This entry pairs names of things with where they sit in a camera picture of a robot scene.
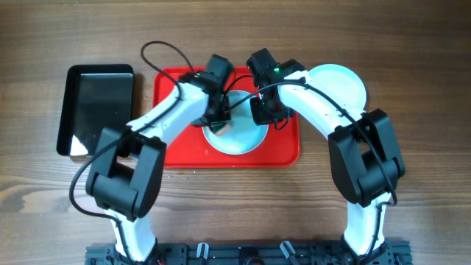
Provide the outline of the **green scouring sponge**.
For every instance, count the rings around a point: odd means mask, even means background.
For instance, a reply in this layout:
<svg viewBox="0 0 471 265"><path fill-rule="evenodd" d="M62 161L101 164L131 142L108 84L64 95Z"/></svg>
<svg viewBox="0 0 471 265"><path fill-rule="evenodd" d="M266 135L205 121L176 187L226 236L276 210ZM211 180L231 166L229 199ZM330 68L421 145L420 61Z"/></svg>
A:
<svg viewBox="0 0 471 265"><path fill-rule="evenodd" d="M227 133L231 128L232 125L230 122L222 121L212 124L210 131L216 136L221 136Z"/></svg>

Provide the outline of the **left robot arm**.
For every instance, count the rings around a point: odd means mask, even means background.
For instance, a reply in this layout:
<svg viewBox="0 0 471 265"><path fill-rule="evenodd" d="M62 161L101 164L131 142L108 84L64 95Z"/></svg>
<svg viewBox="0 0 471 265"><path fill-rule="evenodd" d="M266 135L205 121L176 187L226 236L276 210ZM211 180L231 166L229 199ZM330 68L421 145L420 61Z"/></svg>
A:
<svg viewBox="0 0 471 265"><path fill-rule="evenodd" d="M205 70L176 80L151 111L124 127L106 127L91 158L86 193L109 219L115 244L89 247L87 264L158 264L149 212L157 199L167 147L190 124L218 127L229 116L222 93L233 65L213 55Z"/></svg>

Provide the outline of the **light blue plate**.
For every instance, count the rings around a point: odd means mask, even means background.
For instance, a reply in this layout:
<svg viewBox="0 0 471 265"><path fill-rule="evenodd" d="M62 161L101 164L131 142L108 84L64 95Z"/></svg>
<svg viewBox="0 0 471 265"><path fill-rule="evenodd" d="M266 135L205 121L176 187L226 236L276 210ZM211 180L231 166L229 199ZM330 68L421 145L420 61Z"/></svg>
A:
<svg viewBox="0 0 471 265"><path fill-rule="evenodd" d="M360 77L345 66L323 64L309 71L314 87L358 109L364 109L367 101L366 87Z"/></svg>
<svg viewBox="0 0 471 265"><path fill-rule="evenodd" d="M269 126L253 121L249 100L230 111L231 128L217 136L208 127L202 129L207 142L216 150L228 155L242 155L256 149L265 139Z"/></svg>

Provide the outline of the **light blue plate top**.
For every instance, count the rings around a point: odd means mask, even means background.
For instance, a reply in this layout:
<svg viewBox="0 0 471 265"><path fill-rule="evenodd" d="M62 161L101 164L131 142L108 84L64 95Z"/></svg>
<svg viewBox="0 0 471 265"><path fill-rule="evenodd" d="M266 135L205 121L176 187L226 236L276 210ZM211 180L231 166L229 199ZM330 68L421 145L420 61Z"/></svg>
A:
<svg viewBox="0 0 471 265"><path fill-rule="evenodd" d="M323 64L309 71L314 87L358 109L364 109L367 101L366 87L360 77L345 66Z"/></svg>

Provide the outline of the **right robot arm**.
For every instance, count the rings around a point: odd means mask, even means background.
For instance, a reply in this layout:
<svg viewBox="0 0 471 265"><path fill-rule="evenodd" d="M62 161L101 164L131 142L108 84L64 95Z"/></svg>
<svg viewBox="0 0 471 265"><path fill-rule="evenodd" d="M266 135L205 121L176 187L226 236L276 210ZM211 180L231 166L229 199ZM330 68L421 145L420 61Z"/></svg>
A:
<svg viewBox="0 0 471 265"><path fill-rule="evenodd" d="M277 62L266 48L246 65L257 88L250 101L257 125L281 130L298 113L327 139L333 182L347 201L344 262L380 256L385 210L397 204L397 182L405 174L390 118L380 109L365 111L364 88L354 92L336 78L323 82L294 59Z"/></svg>

